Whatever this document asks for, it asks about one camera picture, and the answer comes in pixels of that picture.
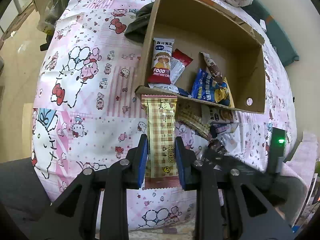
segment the box hole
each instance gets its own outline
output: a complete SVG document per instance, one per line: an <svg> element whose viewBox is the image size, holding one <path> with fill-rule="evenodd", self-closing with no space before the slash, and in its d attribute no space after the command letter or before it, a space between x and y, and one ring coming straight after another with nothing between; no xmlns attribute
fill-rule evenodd
<svg viewBox="0 0 320 240"><path fill-rule="evenodd" d="M247 106L251 106L253 103L252 98L248 98L246 103L247 103Z"/></svg>

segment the red bow print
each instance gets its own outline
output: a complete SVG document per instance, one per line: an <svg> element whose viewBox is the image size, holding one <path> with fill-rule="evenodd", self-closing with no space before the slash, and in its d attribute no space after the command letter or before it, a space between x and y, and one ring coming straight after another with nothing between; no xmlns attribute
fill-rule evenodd
<svg viewBox="0 0 320 240"><path fill-rule="evenodd" d="M60 106L63 103L65 93L66 91L60 87L60 83L56 84L52 89L52 94L57 96L58 106Z"/></svg>
<svg viewBox="0 0 320 240"><path fill-rule="evenodd" d="M122 24L118 18L114 18L110 23L116 27L116 34L123 33L127 28L127 25Z"/></svg>

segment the wooden floor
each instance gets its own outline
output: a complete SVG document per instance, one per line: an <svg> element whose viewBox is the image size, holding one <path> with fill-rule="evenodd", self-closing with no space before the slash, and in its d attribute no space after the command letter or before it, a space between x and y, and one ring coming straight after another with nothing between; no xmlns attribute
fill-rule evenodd
<svg viewBox="0 0 320 240"><path fill-rule="evenodd" d="M46 51L46 34L37 30L35 10L0 50L4 68L0 75L0 162L31 156L22 151L21 126L25 103L33 103L40 67Z"/></svg>

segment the pink bedsheet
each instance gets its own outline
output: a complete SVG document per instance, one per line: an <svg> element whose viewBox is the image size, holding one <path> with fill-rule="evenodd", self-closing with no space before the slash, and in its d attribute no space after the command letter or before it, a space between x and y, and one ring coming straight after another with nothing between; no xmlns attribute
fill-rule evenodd
<svg viewBox="0 0 320 240"><path fill-rule="evenodd" d="M152 1L70 0L57 22L39 74L32 137L32 163L51 201L84 168L99 170L125 158L146 132L145 112L132 86L139 78L142 44L125 38L124 31L135 11ZM286 154L296 140L289 81L260 26L241 8L215 1L266 40L265 114L235 113L240 125L233 134L237 148L230 153L264 170L271 126L287 130ZM197 154L207 145L182 123L176 123L176 135ZM142 188L127 194L130 230L188 222L195 214L195 192Z"/></svg>

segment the blue snack packet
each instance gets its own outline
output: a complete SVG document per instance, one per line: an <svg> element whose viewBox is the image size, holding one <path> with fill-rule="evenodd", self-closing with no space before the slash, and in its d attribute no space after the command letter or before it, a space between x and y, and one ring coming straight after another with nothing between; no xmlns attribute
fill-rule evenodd
<svg viewBox="0 0 320 240"><path fill-rule="evenodd" d="M227 83L216 82L212 76L201 68L193 83L191 97L224 106L231 106Z"/></svg>

